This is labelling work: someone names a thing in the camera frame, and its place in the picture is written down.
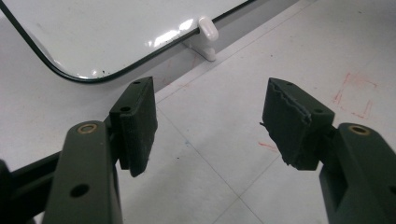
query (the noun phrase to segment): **screw hole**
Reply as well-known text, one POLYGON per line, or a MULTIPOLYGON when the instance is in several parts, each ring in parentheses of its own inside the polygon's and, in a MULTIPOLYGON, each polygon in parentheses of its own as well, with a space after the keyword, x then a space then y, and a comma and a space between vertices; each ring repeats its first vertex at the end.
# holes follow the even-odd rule
POLYGON ((73 198, 79 198, 82 195, 86 194, 90 190, 90 186, 86 184, 80 184, 75 187, 70 191, 70 196, 73 198))
POLYGON ((89 130, 91 130, 92 128, 93 128, 92 126, 85 126, 85 127, 82 127, 81 130, 85 133, 85 132, 88 132, 89 130))
POLYGON ((361 126, 357 126, 357 125, 349 126, 349 130, 352 131, 353 133, 356 133, 359 135, 369 135, 370 134, 369 130, 367 130, 366 128, 363 128, 361 126))
POLYGON ((390 186, 389 187, 390 192, 392 192, 394 195, 396 195, 396 186, 390 186))
POLYGON ((125 107, 120 109, 120 111, 123 111, 123 112, 127 112, 127 111, 130 111, 130 110, 131 110, 131 107, 129 107, 129 106, 125 106, 125 107))

